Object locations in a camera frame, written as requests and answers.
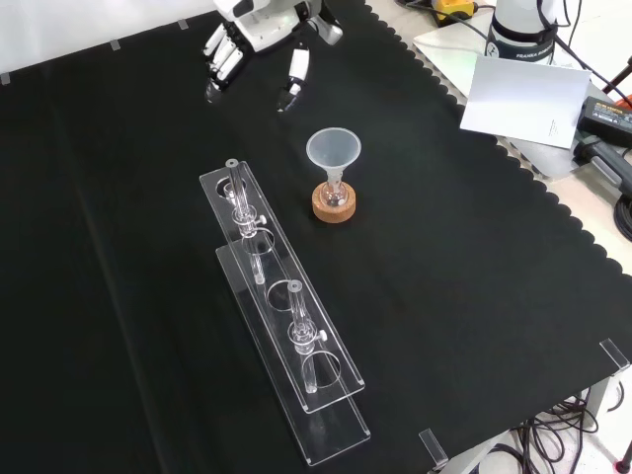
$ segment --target power adapter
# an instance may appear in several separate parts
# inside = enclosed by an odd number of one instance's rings
[[[612,145],[632,146],[632,111],[595,97],[584,103],[578,129]]]

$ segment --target metal clamp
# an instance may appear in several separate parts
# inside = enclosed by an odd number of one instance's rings
[[[428,428],[427,430],[419,433],[419,437],[422,439],[422,441],[424,442],[424,446],[433,457],[434,470],[439,471],[443,467],[445,467],[445,464],[447,464],[447,461],[449,459],[447,458],[447,454],[445,454],[445,451],[443,450],[441,445],[436,440],[433,431]]]
[[[605,353],[610,356],[612,361],[616,363],[616,366],[619,367],[616,373],[620,373],[630,366],[630,361],[609,338],[605,341],[601,341],[599,345],[603,348]]]

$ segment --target test tube rack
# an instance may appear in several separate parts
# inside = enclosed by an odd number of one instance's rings
[[[336,328],[250,168],[199,178],[227,245],[216,254],[308,465],[370,439],[364,388]]]

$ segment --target black cloth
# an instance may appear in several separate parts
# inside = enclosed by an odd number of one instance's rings
[[[38,68],[0,89],[0,471],[159,469]]]
[[[284,115],[291,43],[204,102],[214,14],[28,72],[44,77],[43,97],[22,100],[47,104],[62,194],[99,258],[90,284],[107,288],[128,340],[165,472],[308,470],[215,259],[224,240],[198,176],[228,158],[248,161],[366,381],[355,399],[371,440],[311,472],[424,472],[419,432],[454,456],[613,373],[600,341],[632,354],[631,278],[493,137],[459,129],[462,109],[360,0],[331,7],[345,36],[331,47],[305,32],[307,86]],[[337,226],[310,209],[324,174],[305,143],[326,126],[362,142],[345,173],[357,211]],[[74,241],[55,242],[42,258],[61,266]],[[45,318],[50,302],[30,304]]]

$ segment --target white card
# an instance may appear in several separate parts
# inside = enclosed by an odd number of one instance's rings
[[[570,148],[591,73],[479,56],[461,128]]]

